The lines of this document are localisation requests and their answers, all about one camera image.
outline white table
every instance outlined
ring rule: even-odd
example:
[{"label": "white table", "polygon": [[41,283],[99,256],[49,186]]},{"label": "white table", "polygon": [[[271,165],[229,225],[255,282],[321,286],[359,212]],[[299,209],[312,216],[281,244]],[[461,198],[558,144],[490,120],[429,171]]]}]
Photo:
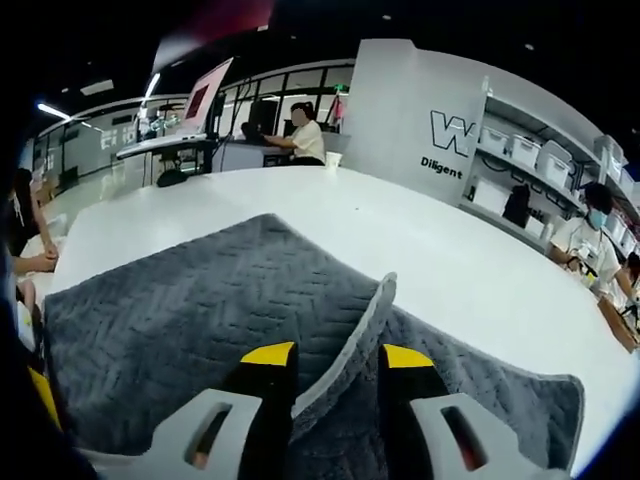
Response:
[{"label": "white table", "polygon": [[416,317],[517,367],[578,377],[586,401],[574,473],[629,405],[640,364],[586,289],[471,215],[345,169],[219,173],[89,207],[52,290],[269,212],[372,278],[397,272],[396,304]]}]

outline gray quilted fabric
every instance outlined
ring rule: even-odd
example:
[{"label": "gray quilted fabric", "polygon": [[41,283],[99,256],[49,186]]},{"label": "gray quilted fabric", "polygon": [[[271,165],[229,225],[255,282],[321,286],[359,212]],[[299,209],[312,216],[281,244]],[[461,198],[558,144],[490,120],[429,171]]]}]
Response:
[{"label": "gray quilted fabric", "polygon": [[[466,393],[507,423],[520,451],[543,468],[568,470],[582,424],[584,391],[569,375],[536,375],[479,352],[397,307],[378,344],[418,350],[435,363],[451,393]],[[377,351],[346,370],[357,376],[314,429],[290,445],[287,478],[386,480],[378,430]]]},{"label": "gray quilted fabric", "polygon": [[317,390],[294,408],[288,477],[385,479],[376,353],[394,343],[433,358],[450,391],[508,423],[538,465],[570,466],[583,404],[576,379],[475,351],[390,309],[394,276],[376,286],[261,216],[48,297],[51,354],[81,445],[140,453],[160,420],[215,388],[244,353],[293,339],[298,400]]},{"label": "gray quilted fabric", "polygon": [[307,390],[377,285],[265,215],[47,297],[52,362],[80,445],[145,451],[160,421],[271,343],[298,344]]}]

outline yellow strip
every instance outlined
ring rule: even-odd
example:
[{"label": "yellow strip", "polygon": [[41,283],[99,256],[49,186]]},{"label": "yellow strip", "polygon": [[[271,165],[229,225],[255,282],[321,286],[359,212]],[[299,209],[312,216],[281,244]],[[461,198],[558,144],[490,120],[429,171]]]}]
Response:
[{"label": "yellow strip", "polygon": [[51,415],[51,418],[57,427],[62,430],[60,420],[58,419],[58,412],[56,411],[56,404],[53,402],[53,395],[51,394],[51,388],[49,387],[49,381],[31,368],[29,368],[29,373],[31,374],[33,384],[36,386],[36,390],[38,390],[38,393],[40,394],[40,398],[42,398],[42,401],[44,402],[44,406],[47,407],[49,415]]},{"label": "yellow strip", "polygon": [[242,363],[256,363],[258,365],[286,366],[289,359],[289,351],[293,342],[278,343],[266,347],[256,348],[242,357]]},{"label": "yellow strip", "polygon": [[433,367],[431,359],[420,352],[396,345],[384,345],[389,368]]}]

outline hand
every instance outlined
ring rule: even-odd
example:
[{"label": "hand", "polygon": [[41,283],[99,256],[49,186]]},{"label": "hand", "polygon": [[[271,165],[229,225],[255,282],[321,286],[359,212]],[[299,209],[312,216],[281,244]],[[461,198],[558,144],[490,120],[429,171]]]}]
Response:
[{"label": "hand", "polygon": [[52,260],[57,260],[59,256],[58,247],[56,247],[53,242],[45,244],[44,253],[47,256],[47,258],[50,258]]},{"label": "hand", "polygon": [[578,257],[573,257],[567,262],[567,268],[572,272],[577,272],[582,269],[582,262]]},{"label": "hand", "polygon": [[58,263],[57,257],[50,257],[47,253],[41,253],[40,255],[33,257],[33,271],[35,272],[53,272]]}]

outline white bin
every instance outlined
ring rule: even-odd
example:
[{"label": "white bin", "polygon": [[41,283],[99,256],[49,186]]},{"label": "white bin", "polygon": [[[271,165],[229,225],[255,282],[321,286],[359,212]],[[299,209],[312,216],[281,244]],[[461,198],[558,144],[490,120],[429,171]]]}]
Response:
[{"label": "white bin", "polygon": [[636,238],[633,236],[633,233],[628,228],[625,229],[624,234],[622,235],[622,241],[620,242],[620,246],[622,247],[622,254],[625,257],[628,257],[631,252],[636,248],[638,242]]},{"label": "white bin", "polygon": [[511,151],[511,158],[514,160],[524,163],[530,168],[536,168],[536,159],[540,153],[540,145],[520,135],[513,135],[509,141],[508,150]]},{"label": "white bin", "polygon": [[537,170],[544,175],[549,182],[552,182],[558,187],[565,188],[571,167],[555,155],[546,153],[538,157]]},{"label": "white bin", "polygon": [[611,212],[605,222],[607,230],[611,233],[611,239],[614,242],[620,243],[627,226],[624,224],[620,216],[616,212]]},{"label": "white bin", "polygon": [[484,148],[500,155],[504,154],[509,136],[494,130],[493,128],[483,127],[480,135],[480,143]]},{"label": "white bin", "polygon": [[629,198],[633,195],[633,189],[635,187],[635,182],[633,178],[624,168],[622,169],[622,174],[620,175],[620,189],[627,194]]},{"label": "white bin", "polygon": [[607,169],[607,174],[619,182],[622,167],[627,164],[622,147],[609,135],[596,138],[593,147],[596,156],[602,160],[602,165]]},{"label": "white bin", "polygon": [[527,225],[524,227],[524,229],[534,237],[540,238],[542,236],[542,232],[545,229],[545,225],[537,218],[529,217],[529,219],[527,220]]},{"label": "white bin", "polygon": [[509,190],[499,187],[484,178],[478,178],[473,203],[502,215],[511,193]]}]

